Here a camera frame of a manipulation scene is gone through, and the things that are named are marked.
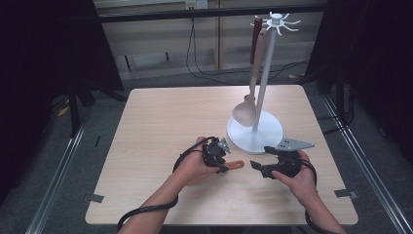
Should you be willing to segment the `beige wooden ladle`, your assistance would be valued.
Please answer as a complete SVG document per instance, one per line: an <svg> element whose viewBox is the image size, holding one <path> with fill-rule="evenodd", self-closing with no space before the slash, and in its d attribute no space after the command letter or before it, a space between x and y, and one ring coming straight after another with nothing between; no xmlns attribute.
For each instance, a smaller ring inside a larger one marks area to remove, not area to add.
<svg viewBox="0 0 413 234"><path fill-rule="evenodd" d="M254 57L254 64L251 67L249 80L249 96L255 98L255 86L257 83L261 62L267 41L267 30L261 29ZM232 111L233 118L244 127L251 127L257 120L257 109L254 100L243 101L239 103Z"/></svg>

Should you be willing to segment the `metal ladle with brown handle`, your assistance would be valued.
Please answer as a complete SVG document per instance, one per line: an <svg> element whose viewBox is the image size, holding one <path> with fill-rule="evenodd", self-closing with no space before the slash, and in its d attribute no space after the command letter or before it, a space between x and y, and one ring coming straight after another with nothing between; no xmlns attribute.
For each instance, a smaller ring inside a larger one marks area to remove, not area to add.
<svg viewBox="0 0 413 234"><path fill-rule="evenodd" d="M253 33L252 33L251 51L250 51L250 60L249 60L251 64L254 64L256 45L257 45L258 35L261 31L261 28L262 28L262 19L256 16L253 22Z"/></svg>

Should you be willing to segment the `person's right hand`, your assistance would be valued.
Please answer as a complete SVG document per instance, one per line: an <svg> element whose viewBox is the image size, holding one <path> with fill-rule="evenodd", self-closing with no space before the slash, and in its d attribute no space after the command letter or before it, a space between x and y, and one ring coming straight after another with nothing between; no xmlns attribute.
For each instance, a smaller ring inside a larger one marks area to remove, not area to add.
<svg viewBox="0 0 413 234"><path fill-rule="evenodd" d="M272 175L289 188L308 213L319 204L320 197L316 189L314 173L307 166L302 166L295 177L283 175L278 171L272 171Z"/></svg>

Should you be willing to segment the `person's left hand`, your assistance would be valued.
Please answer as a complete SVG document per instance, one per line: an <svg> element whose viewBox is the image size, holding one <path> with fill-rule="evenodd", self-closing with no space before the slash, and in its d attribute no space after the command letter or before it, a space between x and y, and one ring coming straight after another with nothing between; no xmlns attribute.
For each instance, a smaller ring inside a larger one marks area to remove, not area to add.
<svg viewBox="0 0 413 234"><path fill-rule="evenodd" d="M205 140L203 136L197 138L198 145L184 157L177 169L172 173L173 181L180 186L199 183L219 171L218 167L208 167L205 165L203 159L203 140Z"/></svg>

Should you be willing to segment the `white utensil stand with hooks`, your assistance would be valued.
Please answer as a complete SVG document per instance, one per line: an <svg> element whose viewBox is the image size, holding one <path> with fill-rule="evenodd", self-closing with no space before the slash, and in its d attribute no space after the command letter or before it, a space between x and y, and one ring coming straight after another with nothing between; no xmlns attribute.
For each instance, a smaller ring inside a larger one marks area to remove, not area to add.
<svg viewBox="0 0 413 234"><path fill-rule="evenodd" d="M267 30L267 41L255 86L257 120L251 127L244 127L232 115L227 124L227 135L232 143L240 150L250 154L263 154L265 146L277 145L282 140L282 124L273 114L263 110L262 106L269 80L276 39L278 36L282 36L282 28L294 32L294 29L288 27L287 17L288 14L283 16L279 13L270 12L268 19L262 19L261 29Z"/></svg>

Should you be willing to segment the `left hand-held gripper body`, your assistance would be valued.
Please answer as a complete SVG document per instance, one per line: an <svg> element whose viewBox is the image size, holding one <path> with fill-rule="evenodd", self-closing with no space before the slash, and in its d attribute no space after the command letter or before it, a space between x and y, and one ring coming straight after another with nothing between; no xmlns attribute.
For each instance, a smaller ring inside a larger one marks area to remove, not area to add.
<svg viewBox="0 0 413 234"><path fill-rule="evenodd" d="M203 145L203 160L208 167L221 167L226 160L224 156L230 153L231 149L225 138L213 137L209 144Z"/></svg>

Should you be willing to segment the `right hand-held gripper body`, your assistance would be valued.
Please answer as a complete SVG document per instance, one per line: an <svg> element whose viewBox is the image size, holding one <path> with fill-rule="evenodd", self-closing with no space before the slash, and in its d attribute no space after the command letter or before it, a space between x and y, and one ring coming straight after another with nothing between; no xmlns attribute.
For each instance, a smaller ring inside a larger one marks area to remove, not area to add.
<svg viewBox="0 0 413 234"><path fill-rule="evenodd" d="M314 146L315 145L310 142L286 137L276 146L265 146L265 152L276 155L279 161L273 170L264 171L278 171L285 176L295 177L300 172L303 162L298 151Z"/></svg>

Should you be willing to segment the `dark curtain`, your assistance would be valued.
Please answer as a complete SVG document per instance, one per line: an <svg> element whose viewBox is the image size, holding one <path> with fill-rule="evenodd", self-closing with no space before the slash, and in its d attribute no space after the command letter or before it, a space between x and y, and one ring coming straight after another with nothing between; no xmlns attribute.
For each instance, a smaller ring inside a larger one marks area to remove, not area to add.
<svg viewBox="0 0 413 234"><path fill-rule="evenodd" d="M0 0L0 205L36 155L53 100L123 84L94 0Z"/></svg>
<svg viewBox="0 0 413 234"><path fill-rule="evenodd" d="M327 0L307 72L347 80L413 164L413 0Z"/></svg>

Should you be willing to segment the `orange wooden spatula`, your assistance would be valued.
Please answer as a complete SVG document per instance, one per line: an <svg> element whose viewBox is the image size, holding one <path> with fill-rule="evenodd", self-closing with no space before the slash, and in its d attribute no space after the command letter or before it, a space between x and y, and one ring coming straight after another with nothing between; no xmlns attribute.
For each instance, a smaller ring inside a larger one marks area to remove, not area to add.
<svg viewBox="0 0 413 234"><path fill-rule="evenodd" d="M242 160L237 160L237 161L231 161L231 162L226 162L224 164L224 166L228 169L228 170L237 170L237 169L241 169L244 166L244 161Z"/></svg>

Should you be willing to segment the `white wall socket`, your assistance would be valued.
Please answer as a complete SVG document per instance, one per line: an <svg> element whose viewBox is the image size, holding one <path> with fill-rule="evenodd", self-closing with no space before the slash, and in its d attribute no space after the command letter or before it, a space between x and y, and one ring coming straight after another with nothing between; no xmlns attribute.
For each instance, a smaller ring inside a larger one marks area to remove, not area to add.
<svg viewBox="0 0 413 234"><path fill-rule="evenodd" d="M208 8L207 0L185 0L186 10L204 10Z"/></svg>

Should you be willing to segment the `black horizontal bar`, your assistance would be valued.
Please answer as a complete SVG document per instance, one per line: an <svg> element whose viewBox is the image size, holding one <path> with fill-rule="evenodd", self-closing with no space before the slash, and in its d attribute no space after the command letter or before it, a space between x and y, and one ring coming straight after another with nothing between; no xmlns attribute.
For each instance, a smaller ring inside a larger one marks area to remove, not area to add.
<svg viewBox="0 0 413 234"><path fill-rule="evenodd" d="M147 20L180 20L195 18L214 18L230 16L266 15L270 12L279 14L291 13L315 13L323 12L327 4L305 4L305 5L285 5L270 7L247 7L247 8L223 8L223 9L203 9L203 10L182 10L139 14L111 14L100 15L98 20L102 23L127 22L127 21L147 21Z"/></svg>

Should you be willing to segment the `metal floor rail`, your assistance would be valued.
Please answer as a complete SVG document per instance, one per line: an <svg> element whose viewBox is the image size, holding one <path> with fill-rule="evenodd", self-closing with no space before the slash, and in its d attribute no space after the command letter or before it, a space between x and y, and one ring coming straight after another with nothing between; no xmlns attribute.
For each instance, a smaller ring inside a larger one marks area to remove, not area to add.
<svg viewBox="0 0 413 234"><path fill-rule="evenodd" d="M43 196L43 199L36 209L36 212L31 219L25 234L42 234L50 213L56 202L59 190L61 189L67 172L70 168L73 157L77 151L78 145L81 142L85 131L85 123L81 124L74 136L69 140L69 143L64 151L64 154L59 162L53 179Z"/></svg>
<svg viewBox="0 0 413 234"><path fill-rule="evenodd" d="M338 128L344 141L348 144L358 165L393 223L397 233L413 234L413 224L407 220L407 216L404 211L394 199L394 196L388 190L383 180L381 180L376 170L373 168L373 165L368 160L364 150L357 141L357 138L353 134L350 127L345 125L344 122L338 117L338 108L333 100L328 96L323 96L322 99L326 109L334 120L336 127Z"/></svg>

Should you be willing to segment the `black metal stand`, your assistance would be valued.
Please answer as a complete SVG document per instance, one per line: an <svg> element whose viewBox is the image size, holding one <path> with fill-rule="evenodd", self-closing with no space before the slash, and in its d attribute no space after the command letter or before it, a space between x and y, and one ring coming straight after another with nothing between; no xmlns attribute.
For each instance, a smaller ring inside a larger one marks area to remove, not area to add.
<svg viewBox="0 0 413 234"><path fill-rule="evenodd" d="M343 129L349 126L349 120L345 110L345 79L340 66L337 67L335 93L337 117L341 122L340 128Z"/></svg>
<svg viewBox="0 0 413 234"><path fill-rule="evenodd" d="M78 101L86 107L94 106L95 97L93 91L98 91L107 95L110 98L114 98L117 101L126 101L127 98L118 91L123 92L124 86L121 80L116 81L114 84L104 82L99 84L96 81L91 81L90 79L79 79L70 78L68 86L68 100L69 100L69 110L71 118L71 137L80 131L81 120L79 116Z"/></svg>

